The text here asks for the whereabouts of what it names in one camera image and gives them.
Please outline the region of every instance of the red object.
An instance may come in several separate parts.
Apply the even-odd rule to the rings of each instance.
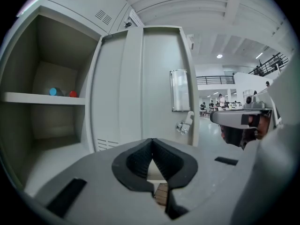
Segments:
[[[70,97],[71,98],[76,98],[77,97],[77,92],[75,92],[75,91],[70,91]]]

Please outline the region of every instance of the linear light fixture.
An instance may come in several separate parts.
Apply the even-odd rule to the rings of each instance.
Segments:
[[[258,59],[263,53],[259,54],[255,59]]]

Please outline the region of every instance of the cabinet compartment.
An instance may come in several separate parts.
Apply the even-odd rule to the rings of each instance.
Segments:
[[[13,181],[34,196],[52,177],[93,152],[85,94],[98,41],[38,15],[8,55],[0,84],[1,153]],[[51,87],[65,96],[50,96]]]

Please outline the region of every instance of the blue object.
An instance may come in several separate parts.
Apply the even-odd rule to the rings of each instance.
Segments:
[[[57,89],[56,88],[51,88],[50,91],[49,91],[49,94],[51,96],[56,96],[57,95]]]

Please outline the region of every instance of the door lock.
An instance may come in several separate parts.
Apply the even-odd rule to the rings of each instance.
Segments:
[[[176,124],[176,130],[178,132],[180,132],[182,135],[188,134],[189,128],[191,127],[191,125],[193,123],[192,116],[194,116],[194,112],[189,111],[187,113],[187,117],[186,117],[185,121],[181,121]]]

